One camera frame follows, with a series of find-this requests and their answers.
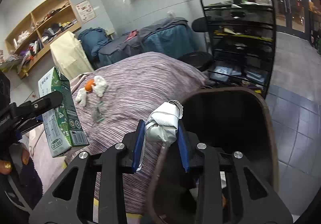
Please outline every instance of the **wooden cabinet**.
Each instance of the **wooden cabinet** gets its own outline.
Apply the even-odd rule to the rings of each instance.
[[[47,18],[45,21],[44,18],[52,10],[60,9],[53,16]],[[5,44],[7,46],[8,52],[13,52],[19,55],[22,51],[28,49],[28,46],[31,42],[34,42],[38,39],[41,40],[43,49],[41,49],[33,60],[31,60],[19,73],[20,78],[24,78],[28,75],[31,69],[38,63],[42,57],[49,52],[50,44],[63,35],[66,31],[75,32],[81,28],[80,20],[77,20],[75,24],[65,28],[61,33],[57,34],[51,41],[44,43],[42,41],[42,34],[45,29],[48,29],[52,24],[62,25],[65,22],[72,22],[77,19],[77,15],[71,6],[70,0],[46,0],[36,7],[31,13],[29,13],[7,36],[5,39]],[[14,39],[18,40],[18,36],[21,32],[29,31],[30,35],[20,44],[18,47],[15,47]]]

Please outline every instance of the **purple striped blanket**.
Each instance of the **purple striped blanket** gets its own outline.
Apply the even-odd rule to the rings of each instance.
[[[140,119],[147,120],[150,113],[169,100],[181,100],[184,95],[204,85],[206,80],[196,68],[166,55],[154,52],[126,58],[102,67],[89,75],[78,87],[83,88],[95,75],[108,83],[102,98],[94,93],[87,95],[87,104],[81,107],[76,101],[78,117],[87,132],[90,145],[82,149],[90,154],[101,153],[124,135],[136,130]],[[73,93],[75,99],[78,90]],[[91,110],[103,102],[105,120],[94,124]],[[141,214],[147,188],[154,171],[161,145],[148,143],[145,148],[143,168],[135,174],[124,174],[126,212]],[[66,161],[70,162],[80,151]],[[99,195],[100,174],[97,176],[95,197]]]

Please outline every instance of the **orange toy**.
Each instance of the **orange toy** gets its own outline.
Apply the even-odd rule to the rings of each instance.
[[[87,84],[86,84],[86,86],[85,86],[85,90],[87,91],[87,92],[92,92],[92,85],[96,85],[95,84],[95,81],[94,81],[94,79],[90,79],[88,82],[87,82]]]

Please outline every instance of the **metal screw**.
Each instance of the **metal screw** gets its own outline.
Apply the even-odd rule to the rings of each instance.
[[[81,159],[85,159],[85,158],[87,158],[87,156],[88,156],[88,153],[85,151],[82,151],[81,153],[79,153],[79,158],[81,158]]]
[[[117,150],[121,150],[121,149],[123,149],[125,147],[125,145],[123,144],[123,143],[116,143],[115,144],[115,148],[117,149]]]
[[[236,151],[234,152],[234,157],[240,159],[243,157],[243,153],[241,153],[240,151]]]
[[[200,150],[204,150],[204,149],[206,149],[206,144],[200,142],[200,143],[197,145],[197,148],[199,148]]]

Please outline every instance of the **cardboard box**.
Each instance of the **cardboard box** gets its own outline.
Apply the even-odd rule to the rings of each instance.
[[[60,91],[63,95],[59,107],[42,115],[51,156],[67,156],[88,146],[73,103],[69,80],[53,67],[39,80],[38,89],[40,97],[53,91]]]

